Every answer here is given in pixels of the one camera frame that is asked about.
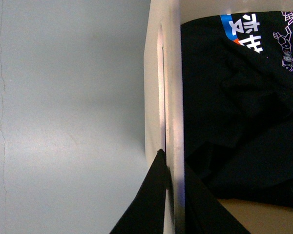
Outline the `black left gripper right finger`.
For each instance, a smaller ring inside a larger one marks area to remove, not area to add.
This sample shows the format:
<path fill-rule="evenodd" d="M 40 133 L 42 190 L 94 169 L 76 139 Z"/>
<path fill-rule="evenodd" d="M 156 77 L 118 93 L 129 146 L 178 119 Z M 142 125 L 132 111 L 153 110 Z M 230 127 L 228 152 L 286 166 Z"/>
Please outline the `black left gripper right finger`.
<path fill-rule="evenodd" d="M 185 164 L 187 234 L 248 234 L 249 231 L 212 195 Z"/>

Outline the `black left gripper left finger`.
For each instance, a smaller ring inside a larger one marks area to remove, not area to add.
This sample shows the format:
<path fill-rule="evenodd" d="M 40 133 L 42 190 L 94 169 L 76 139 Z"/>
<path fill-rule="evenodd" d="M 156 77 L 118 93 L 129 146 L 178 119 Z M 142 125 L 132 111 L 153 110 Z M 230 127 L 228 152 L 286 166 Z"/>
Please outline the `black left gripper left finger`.
<path fill-rule="evenodd" d="M 166 153 L 157 151 L 134 200 L 113 227 L 112 234 L 162 234 L 166 191 L 170 184 Z"/>

